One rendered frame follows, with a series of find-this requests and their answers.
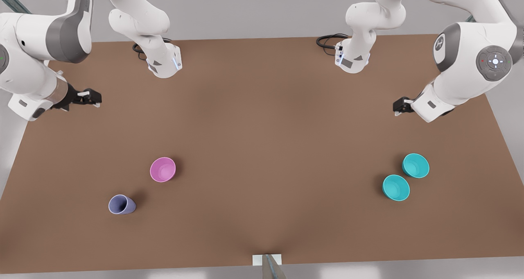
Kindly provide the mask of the teal bowl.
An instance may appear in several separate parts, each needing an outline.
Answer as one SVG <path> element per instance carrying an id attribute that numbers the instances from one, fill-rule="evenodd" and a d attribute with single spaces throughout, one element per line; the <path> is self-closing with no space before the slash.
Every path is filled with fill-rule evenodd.
<path id="1" fill-rule="evenodd" d="M 409 197 L 411 189 L 405 178 L 389 175 L 382 182 L 382 192 L 393 201 L 404 201 Z"/>
<path id="2" fill-rule="evenodd" d="M 428 175 L 430 165 L 427 159 L 417 153 L 410 153 L 404 157 L 401 163 L 402 170 L 407 176 L 423 178 Z"/>

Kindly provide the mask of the pink bowl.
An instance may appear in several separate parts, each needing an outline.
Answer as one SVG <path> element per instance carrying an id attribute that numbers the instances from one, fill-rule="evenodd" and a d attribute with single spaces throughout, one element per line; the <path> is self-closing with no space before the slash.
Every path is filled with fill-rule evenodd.
<path id="1" fill-rule="evenodd" d="M 151 164 L 149 172 L 151 178 L 156 182 L 167 182 L 175 175 L 176 164 L 169 157 L 161 157 Z"/>

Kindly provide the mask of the lavender blue bowl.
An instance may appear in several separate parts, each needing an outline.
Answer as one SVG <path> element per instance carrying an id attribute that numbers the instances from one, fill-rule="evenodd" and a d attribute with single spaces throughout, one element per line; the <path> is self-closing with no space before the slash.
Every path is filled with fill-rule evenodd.
<path id="1" fill-rule="evenodd" d="M 125 195 L 115 195 L 108 203 L 112 214 L 130 214 L 136 210 L 135 202 Z"/>

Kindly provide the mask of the pale post foot plate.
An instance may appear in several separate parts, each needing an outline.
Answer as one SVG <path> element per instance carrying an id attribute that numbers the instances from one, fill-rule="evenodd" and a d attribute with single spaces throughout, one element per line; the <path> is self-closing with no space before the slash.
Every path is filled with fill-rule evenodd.
<path id="1" fill-rule="evenodd" d="M 272 257 L 278 265 L 282 265 L 282 255 L 281 254 L 257 254 L 252 256 L 252 265 L 253 266 L 262 266 L 263 257 Z"/>

